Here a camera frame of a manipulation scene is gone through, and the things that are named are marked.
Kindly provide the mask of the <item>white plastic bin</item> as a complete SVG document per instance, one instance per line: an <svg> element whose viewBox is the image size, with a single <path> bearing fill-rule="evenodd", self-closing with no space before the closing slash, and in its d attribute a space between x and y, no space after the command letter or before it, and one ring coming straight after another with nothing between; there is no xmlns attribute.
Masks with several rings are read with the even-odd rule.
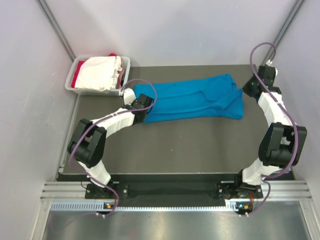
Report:
<svg viewBox="0 0 320 240"><path fill-rule="evenodd" d="M78 95L118 96L127 83L131 60L127 56L77 57L65 80L65 89Z"/></svg>

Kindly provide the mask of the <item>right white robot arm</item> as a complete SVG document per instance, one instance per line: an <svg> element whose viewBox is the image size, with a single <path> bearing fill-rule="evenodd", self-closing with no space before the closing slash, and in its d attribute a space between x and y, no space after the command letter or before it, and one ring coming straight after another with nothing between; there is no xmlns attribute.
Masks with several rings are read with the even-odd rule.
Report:
<svg viewBox="0 0 320 240"><path fill-rule="evenodd" d="M258 195L264 179L295 166L307 137L307 129L296 125L287 114L282 92L274 86L277 73L275 67L261 65L257 74L242 88L246 95L256 99L268 129L259 145L258 158L239 172L233 185L233 192L239 198Z"/></svg>

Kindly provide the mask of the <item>blue t shirt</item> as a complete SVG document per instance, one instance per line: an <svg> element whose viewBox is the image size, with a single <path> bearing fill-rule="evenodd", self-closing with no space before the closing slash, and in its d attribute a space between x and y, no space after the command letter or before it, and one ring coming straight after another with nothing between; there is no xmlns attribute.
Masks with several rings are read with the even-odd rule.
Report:
<svg viewBox="0 0 320 240"><path fill-rule="evenodd" d="M134 93L154 98L146 123L201 117L244 117L243 92L230 74L133 87Z"/></svg>

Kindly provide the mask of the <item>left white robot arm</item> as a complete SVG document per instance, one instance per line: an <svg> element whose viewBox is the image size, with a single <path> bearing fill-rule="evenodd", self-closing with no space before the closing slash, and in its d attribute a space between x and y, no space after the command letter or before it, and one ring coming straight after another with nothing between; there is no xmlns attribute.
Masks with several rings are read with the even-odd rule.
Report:
<svg viewBox="0 0 320 240"><path fill-rule="evenodd" d="M90 184L86 190L91 198L110 198L114 191L112 177L102 161L106 139L123 128L144 122L154 104L152 97L141 93L105 117L95 120L83 118L78 122L67 152L70 159L76 160L87 173Z"/></svg>

